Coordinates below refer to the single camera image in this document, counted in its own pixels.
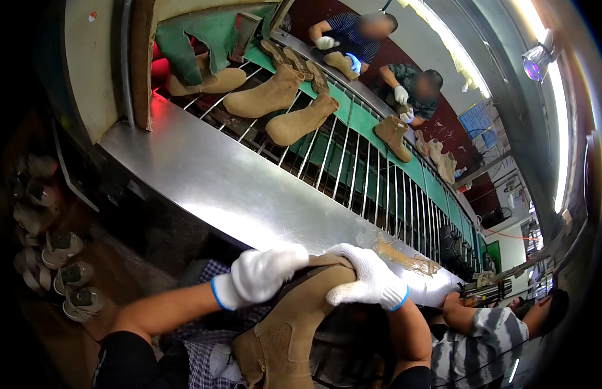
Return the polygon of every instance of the boot sole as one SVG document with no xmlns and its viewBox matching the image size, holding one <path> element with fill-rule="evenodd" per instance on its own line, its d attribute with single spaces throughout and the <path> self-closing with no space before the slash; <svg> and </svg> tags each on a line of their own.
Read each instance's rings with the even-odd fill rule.
<svg viewBox="0 0 602 389">
<path fill-rule="evenodd" d="M 284 47 L 283 54 L 292 63 L 292 67 L 295 70 L 305 75 L 305 81 L 312 81 L 314 79 L 314 73 L 308 69 L 308 66 L 305 64 L 305 60 L 303 60 L 292 47 Z"/>
<path fill-rule="evenodd" d="M 275 67 L 277 67 L 277 64 L 292 67 L 283 51 L 273 42 L 263 39 L 260 41 L 260 50 L 273 59 Z"/>
<path fill-rule="evenodd" d="M 327 82 L 327 76 L 323 73 L 323 71 L 319 68 L 316 62 L 309 60 L 305 62 L 307 68 L 314 74 L 314 79 L 312 80 L 312 89 L 316 93 L 326 93 L 329 94 L 329 83 Z"/>
</svg>

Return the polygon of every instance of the tan suede boot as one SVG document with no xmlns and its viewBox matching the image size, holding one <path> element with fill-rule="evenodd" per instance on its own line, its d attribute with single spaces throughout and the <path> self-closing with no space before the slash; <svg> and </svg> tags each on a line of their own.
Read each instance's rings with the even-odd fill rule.
<svg viewBox="0 0 602 389">
<path fill-rule="evenodd" d="M 202 83 L 194 87 L 188 87 L 170 69 L 165 87 L 171 96 L 186 96 L 194 93 L 227 93 L 240 87 L 247 79 L 247 74 L 243 69 L 238 68 L 225 68 L 213 75 L 210 72 L 208 52 L 197 55 L 195 59 L 201 72 Z"/>
<path fill-rule="evenodd" d="M 327 117 L 336 112 L 339 107 L 338 100 L 326 93 L 321 93 L 312 104 L 304 109 L 271 119 L 266 124 L 266 132 L 273 143 L 278 146 L 289 146 L 301 139 L 302 136 L 321 127 Z"/>
<path fill-rule="evenodd" d="M 268 81 L 256 88 L 229 94 L 223 99 L 223 105 L 231 114 L 257 119 L 269 112 L 289 108 L 304 80 L 303 73 L 280 65 Z"/>
<path fill-rule="evenodd" d="M 342 72 L 349 80 L 355 81 L 359 78 L 359 74 L 355 73 L 351 70 L 351 66 L 353 66 L 353 61 L 351 58 L 342 55 L 339 51 L 334 51 L 333 53 L 327 54 L 323 61 L 329 66 L 333 66 L 339 71 Z"/>
<path fill-rule="evenodd" d="M 314 78 L 312 79 L 312 89 L 314 92 L 329 94 L 329 83 L 323 70 L 312 60 L 305 62 L 305 65 L 314 74 Z"/>
<path fill-rule="evenodd" d="M 442 178 L 446 183 L 455 183 L 455 169 L 457 168 L 457 161 L 452 155 L 452 152 L 447 152 L 446 154 L 442 155 L 442 161 L 444 163 L 445 173 L 445 177 Z"/>
<path fill-rule="evenodd" d="M 316 328 L 332 310 L 325 296 L 334 286 L 354 282 L 355 272 L 324 266 L 290 290 L 266 318 L 232 342 L 249 389 L 313 389 L 310 349 Z M 264 384 L 256 386 L 264 379 Z"/>
<path fill-rule="evenodd" d="M 389 115 L 374 128 L 375 134 L 388 144 L 390 150 L 403 162 L 411 160 L 411 153 L 403 144 L 403 136 L 407 131 L 407 125 L 394 115 Z"/>
</svg>

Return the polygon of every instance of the stainless steel counter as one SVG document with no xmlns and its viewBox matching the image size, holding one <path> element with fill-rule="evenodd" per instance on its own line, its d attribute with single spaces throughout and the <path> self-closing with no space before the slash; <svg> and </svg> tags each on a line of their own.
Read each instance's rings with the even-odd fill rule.
<svg viewBox="0 0 602 389">
<path fill-rule="evenodd" d="M 413 248 L 156 93 L 151 114 L 152 132 L 117 123 L 100 146 L 215 229 L 258 250 L 300 243 L 320 254 L 343 242 L 393 248 L 381 257 L 407 281 L 417 304 L 438 306 L 464 283 L 445 269 L 427 276 L 406 268 L 396 257 L 419 254 Z"/>
</svg>

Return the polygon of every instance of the stacked shoes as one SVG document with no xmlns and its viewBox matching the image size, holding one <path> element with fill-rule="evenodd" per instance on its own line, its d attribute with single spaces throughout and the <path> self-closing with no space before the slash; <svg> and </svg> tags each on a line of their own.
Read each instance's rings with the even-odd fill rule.
<svg viewBox="0 0 602 389">
<path fill-rule="evenodd" d="M 287 110 L 303 81 L 312 81 L 318 97 L 303 110 L 276 116 L 266 125 L 273 143 L 289 146 L 319 128 L 327 117 L 339 108 L 338 101 L 329 96 L 327 77 L 313 61 L 304 61 L 290 47 L 280 50 L 271 41 L 262 41 L 260 48 L 273 59 L 275 74 L 253 89 L 231 93 L 223 99 L 227 111 L 244 118 L 260 118 L 265 114 Z"/>
</svg>

